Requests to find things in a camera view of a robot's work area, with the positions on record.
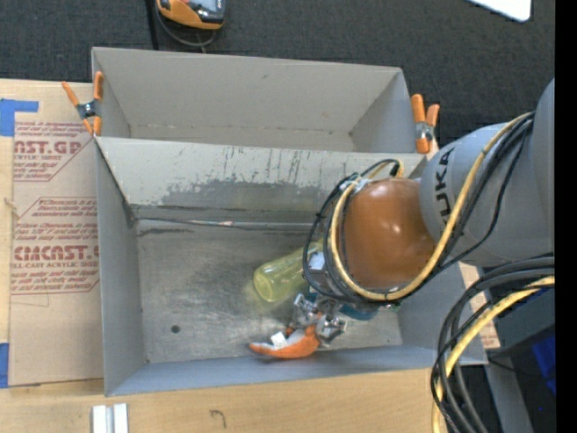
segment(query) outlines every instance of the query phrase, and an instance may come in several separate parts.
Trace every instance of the yellow cable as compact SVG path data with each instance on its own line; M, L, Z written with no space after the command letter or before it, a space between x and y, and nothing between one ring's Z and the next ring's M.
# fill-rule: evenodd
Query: yellow cable
M467 332L463 334L463 337L459 340L459 343L454 347L453 351L449 354L449 357L445 363L445 370L447 373L447 377L453 371L454 365L456 364L459 357L465 350L465 348L469 345L469 343L481 332L481 329L487 325L490 321L492 321L496 316L502 313L505 309L508 309L511 305L521 301L522 299L528 297L529 295L539 291L539 289L532 289L532 288L539 288L544 286L550 286L555 284L555 277L554 276L547 276L543 279L538 281L534 281L527 286L526 290L521 290L519 292L512 293L508 295L504 299L497 302L491 308L486 309L478 318L475 320L474 324L471 326ZM441 385L440 381L437 380L435 384L435 391L436 395L439 400L443 399L443 386ZM438 406L433 402L433 412L431 416L432 422L432 429L434 433L441 432L441 411L439 410Z
M333 218L331 220L331 226L330 226L331 227L331 234L330 234L329 246L331 248L331 253L333 254L333 257L334 257L336 269L339 271L339 274L341 275L343 281L346 282L347 286L351 290L355 291L357 294L361 295L362 297L364 297L366 299L375 300L375 301L390 301L390 300L402 299L403 297L406 297L409 293L411 293L413 290L417 289L426 280L427 276L433 270L433 268L435 268L438 259L440 258L441 254L444 252L444 248L445 248L447 242L449 241L449 238L453 232L454 226L457 223L457 217L460 215L461 209L463 208L465 198L467 197L467 194L469 193L469 191L472 187L472 183L474 182L474 178L477 175L477 172L479 171L479 168L481 167L483 161L485 160L485 157L487 156L488 152L493 148L493 146L499 141L499 139L504 134L506 134L513 126L518 124L520 121L524 120L530 114L531 113L526 113L526 114L520 115L516 119L505 124L489 140L489 142L487 144L485 144L481 153L479 154L479 156L477 156L477 159L475 160L475 162L471 166L471 169L469 170L467 178L465 179L465 182L463 183L463 187L461 188L461 191L459 192L459 196L457 197L457 200L454 203L453 211L451 212L451 215L449 216L449 219L447 220L447 224L444 228L444 231L441 234L439 242L438 242L435 250L433 251L431 257L427 261L425 267L416 276L416 278L413 279L409 284L407 284L405 287L403 287L400 290L389 291L389 292L384 292L384 293L366 290L363 287L361 287L359 284L357 284L353 280L353 278L351 278L348 271L344 268L343 262L341 260L339 253L338 253L338 249L336 248L336 246L337 246L337 242L336 242L337 229L336 228L337 228L337 224L338 224L338 219L341 215L341 212L343 211L344 201L349 197L351 192L354 190L354 188L357 186L357 184L360 181L360 179L354 180L346 188L346 190L343 192L341 197L339 197L339 199L337 200L336 206L334 208Z

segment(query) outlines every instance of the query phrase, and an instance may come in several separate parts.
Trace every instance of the cable bundle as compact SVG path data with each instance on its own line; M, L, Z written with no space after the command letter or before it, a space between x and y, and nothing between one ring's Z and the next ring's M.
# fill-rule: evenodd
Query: cable bundle
M459 357L491 320L537 291L553 287L554 257L549 255L493 269L478 279L455 303L441 327L438 356L431 374L431 390L435 400L432 415L434 433L440 431L441 414L455 431L487 433L488 430L467 392ZM460 325L467 303L485 291L492 292L490 299ZM451 380L455 381L466 410L457 402Z

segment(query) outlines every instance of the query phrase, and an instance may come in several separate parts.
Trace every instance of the metal bracket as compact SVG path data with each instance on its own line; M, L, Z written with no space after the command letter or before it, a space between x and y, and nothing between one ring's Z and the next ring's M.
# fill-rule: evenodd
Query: metal bracket
M128 433L128 404L93 406L91 433Z

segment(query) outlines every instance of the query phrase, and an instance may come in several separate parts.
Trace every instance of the cardboard sheet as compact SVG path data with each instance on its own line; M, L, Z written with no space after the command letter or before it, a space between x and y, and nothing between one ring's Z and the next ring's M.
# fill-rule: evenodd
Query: cardboard sheet
M70 85L80 102L92 99L91 84ZM15 108L14 136L5 126L3 137L13 158L3 169L3 181L4 171L13 177L2 212L9 285L0 277L10 292L8 383L101 377L93 138L59 82L3 79L0 98L29 106Z

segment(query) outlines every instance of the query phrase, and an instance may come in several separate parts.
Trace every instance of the blue tape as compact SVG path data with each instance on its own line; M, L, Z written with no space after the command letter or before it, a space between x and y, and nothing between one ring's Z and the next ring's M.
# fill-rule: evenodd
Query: blue tape
M38 101L18 101L0 98L0 136L14 136L17 112L38 112Z
M0 343L0 388L8 388L8 344Z

